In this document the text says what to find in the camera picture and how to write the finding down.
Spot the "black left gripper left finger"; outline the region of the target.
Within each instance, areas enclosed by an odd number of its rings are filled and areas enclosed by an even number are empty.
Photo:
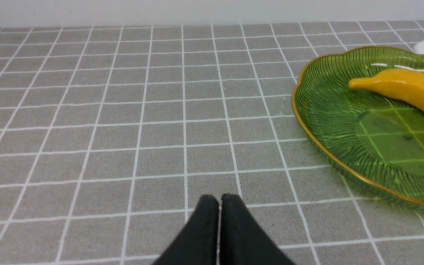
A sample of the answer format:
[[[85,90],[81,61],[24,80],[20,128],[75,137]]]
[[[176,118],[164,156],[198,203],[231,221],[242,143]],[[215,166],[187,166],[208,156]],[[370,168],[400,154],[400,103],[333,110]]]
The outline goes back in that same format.
[[[217,262],[219,203],[200,196],[195,210],[155,265],[215,265]]]

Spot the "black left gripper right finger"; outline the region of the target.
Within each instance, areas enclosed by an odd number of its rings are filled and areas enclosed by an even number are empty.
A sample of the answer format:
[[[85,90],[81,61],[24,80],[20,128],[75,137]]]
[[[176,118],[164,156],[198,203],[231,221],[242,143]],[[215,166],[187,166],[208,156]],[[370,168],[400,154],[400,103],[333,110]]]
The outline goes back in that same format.
[[[258,225],[242,198],[222,195],[221,265],[294,265]]]

